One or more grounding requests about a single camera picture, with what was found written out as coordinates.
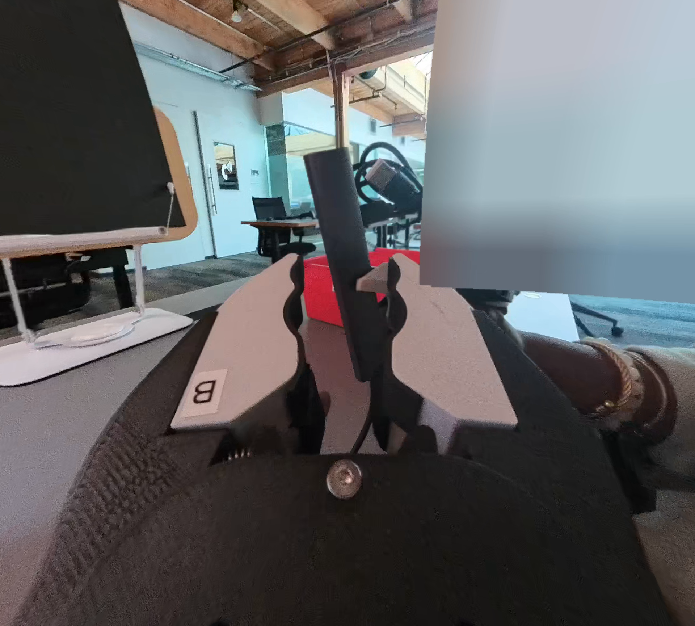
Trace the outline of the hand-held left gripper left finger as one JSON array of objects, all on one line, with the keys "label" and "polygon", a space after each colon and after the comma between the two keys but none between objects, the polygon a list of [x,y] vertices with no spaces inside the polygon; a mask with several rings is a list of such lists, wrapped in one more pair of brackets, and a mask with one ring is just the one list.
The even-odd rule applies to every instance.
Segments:
[{"label": "hand-held left gripper left finger", "polygon": [[289,254],[221,305],[173,430],[291,426],[290,396],[306,365],[299,334],[303,288],[303,259]]}]

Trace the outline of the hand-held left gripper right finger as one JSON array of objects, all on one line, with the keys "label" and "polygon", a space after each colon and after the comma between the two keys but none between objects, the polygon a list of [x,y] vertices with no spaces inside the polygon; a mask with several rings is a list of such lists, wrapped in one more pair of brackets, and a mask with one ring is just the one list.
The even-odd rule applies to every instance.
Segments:
[{"label": "hand-held left gripper right finger", "polygon": [[395,270],[393,297],[405,308],[391,369],[398,384],[421,397],[416,425],[433,430],[442,454],[463,427],[514,430],[517,414],[472,308],[455,289],[421,284],[419,264],[404,254],[388,268]]}]

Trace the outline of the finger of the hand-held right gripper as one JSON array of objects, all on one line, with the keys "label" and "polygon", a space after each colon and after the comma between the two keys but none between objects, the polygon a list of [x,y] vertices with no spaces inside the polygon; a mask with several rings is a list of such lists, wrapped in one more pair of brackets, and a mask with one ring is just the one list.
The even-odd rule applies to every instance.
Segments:
[{"label": "finger of the hand-held right gripper", "polygon": [[356,291],[371,293],[388,292],[388,261],[375,266],[356,282]]}]

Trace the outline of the red plastic bin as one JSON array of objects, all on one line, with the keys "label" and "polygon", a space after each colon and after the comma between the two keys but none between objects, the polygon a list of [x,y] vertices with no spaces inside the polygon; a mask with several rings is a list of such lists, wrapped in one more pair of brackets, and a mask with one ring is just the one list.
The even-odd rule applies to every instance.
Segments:
[{"label": "red plastic bin", "polygon": [[[419,249],[376,248],[374,251],[368,252],[370,266],[377,267],[384,264],[398,253],[404,254],[416,264],[420,263],[421,252]],[[304,261],[304,283],[303,297],[307,316],[315,321],[343,327],[343,319],[326,256],[313,257]]]}]

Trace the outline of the dark grey usb hub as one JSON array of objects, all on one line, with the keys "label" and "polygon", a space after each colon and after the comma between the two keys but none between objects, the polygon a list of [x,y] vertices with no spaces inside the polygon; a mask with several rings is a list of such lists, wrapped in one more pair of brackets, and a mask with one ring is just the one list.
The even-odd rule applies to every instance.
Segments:
[{"label": "dark grey usb hub", "polygon": [[372,267],[350,152],[313,152],[304,163],[355,377],[367,382],[382,363],[387,325],[376,294],[357,289]]}]

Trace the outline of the person's right forearm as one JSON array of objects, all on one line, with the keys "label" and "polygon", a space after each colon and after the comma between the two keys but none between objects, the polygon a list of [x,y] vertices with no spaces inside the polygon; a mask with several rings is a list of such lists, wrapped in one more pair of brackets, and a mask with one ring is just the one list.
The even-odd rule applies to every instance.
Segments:
[{"label": "person's right forearm", "polygon": [[649,445],[673,432],[673,390],[638,353],[595,338],[572,343],[522,333],[522,340],[526,355],[590,424]]}]

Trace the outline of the wooden top office desk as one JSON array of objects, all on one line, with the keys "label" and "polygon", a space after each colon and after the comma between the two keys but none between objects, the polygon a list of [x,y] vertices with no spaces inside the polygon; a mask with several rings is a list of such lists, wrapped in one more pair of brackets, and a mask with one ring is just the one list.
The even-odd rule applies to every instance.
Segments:
[{"label": "wooden top office desk", "polygon": [[308,256],[317,250],[316,245],[303,240],[304,231],[318,228],[314,218],[241,221],[242,225],[258,231],[257,254],[276,263],[288,254]]}]

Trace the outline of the black office chair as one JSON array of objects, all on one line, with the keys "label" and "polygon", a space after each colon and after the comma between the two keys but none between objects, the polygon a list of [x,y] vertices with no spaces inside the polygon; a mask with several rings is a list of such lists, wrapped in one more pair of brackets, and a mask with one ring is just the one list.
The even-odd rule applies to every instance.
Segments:
[{"label": "black office chair", "polygon": [[[256,220],[258,221],[282,221],[287,219],[305,220],[313,219],[311,211],[304,211],[296,215],[288,215],[281,196],[278,197],[254,197],[252,198]],[[303,239],[304,233],[310,229],[301,228],[293,231],[290,228],[259,229],[257,253],[261,257],[270,258],[272,262],[282,259],[287,253],[296,253],[307,256],[317,250],[316,245]]]}]

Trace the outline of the black board on white stand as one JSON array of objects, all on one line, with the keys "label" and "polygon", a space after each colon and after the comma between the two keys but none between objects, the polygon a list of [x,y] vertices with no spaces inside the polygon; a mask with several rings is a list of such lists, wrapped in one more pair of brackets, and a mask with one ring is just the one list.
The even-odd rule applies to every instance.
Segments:
[{"label": "black board on white stand", "polygon": [[[22,386],[44,380],[190,326],[193,323],[191,318],[147,307],[144,300],[142,247],[156,240],[169,240],[170,231],[169,226],[151,226],[67,235],[1,236],[1,262],[22,337],[21,341],[1,347],[1,386]],[[32,331],[21,306],[11,260],[21,256],[111,245],[134,247],[134,311],[120,312],[111,318],[64,328],[48,335],[38,335]]]}]

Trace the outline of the black panel on wooden board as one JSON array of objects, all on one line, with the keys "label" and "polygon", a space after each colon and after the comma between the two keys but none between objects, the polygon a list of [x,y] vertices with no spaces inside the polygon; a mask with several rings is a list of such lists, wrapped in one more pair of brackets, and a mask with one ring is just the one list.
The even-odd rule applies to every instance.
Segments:
[{"label": "black panel on wooden board", "polygon": [[118,0],[1,0],[1,256],[177,241],[196,226]]}]

